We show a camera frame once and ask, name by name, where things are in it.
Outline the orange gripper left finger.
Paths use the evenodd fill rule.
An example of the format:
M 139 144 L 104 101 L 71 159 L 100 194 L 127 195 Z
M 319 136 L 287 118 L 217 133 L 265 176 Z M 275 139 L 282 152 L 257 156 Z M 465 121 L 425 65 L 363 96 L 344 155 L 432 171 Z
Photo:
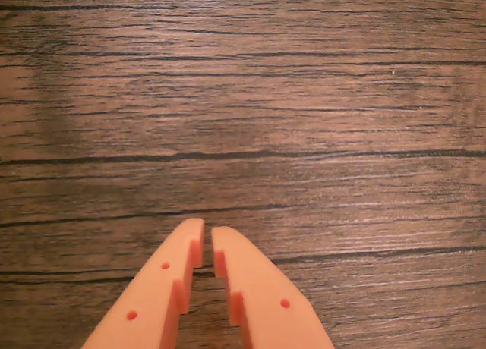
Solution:
M 187 219 L 161 243 L 83 344 L 84 348 L 174 348 L 202 266 L 204 220 Z

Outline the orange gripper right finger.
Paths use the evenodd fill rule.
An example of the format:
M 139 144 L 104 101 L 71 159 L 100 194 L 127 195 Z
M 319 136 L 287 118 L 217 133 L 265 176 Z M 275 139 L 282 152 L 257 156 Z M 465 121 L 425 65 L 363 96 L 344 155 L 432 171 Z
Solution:
M 333 347 L 308 299 L 250 240 L 230 227 L 211 235 L 215 274 L 245 348 Z

